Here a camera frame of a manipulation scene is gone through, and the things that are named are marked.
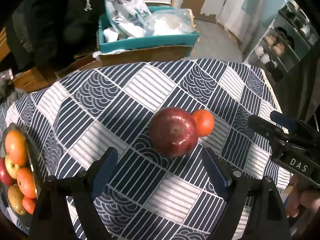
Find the person's right hand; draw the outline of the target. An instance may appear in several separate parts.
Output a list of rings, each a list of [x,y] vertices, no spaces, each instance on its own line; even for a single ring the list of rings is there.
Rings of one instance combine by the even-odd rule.
[[[299,179],[296,175],[291,177],[290,183],[293,185],[293,188],[285,206],[287,217],[297,217],[299,215],[300,204],[315,214],[319,209],[319,191],[311,189],[299,193]]]

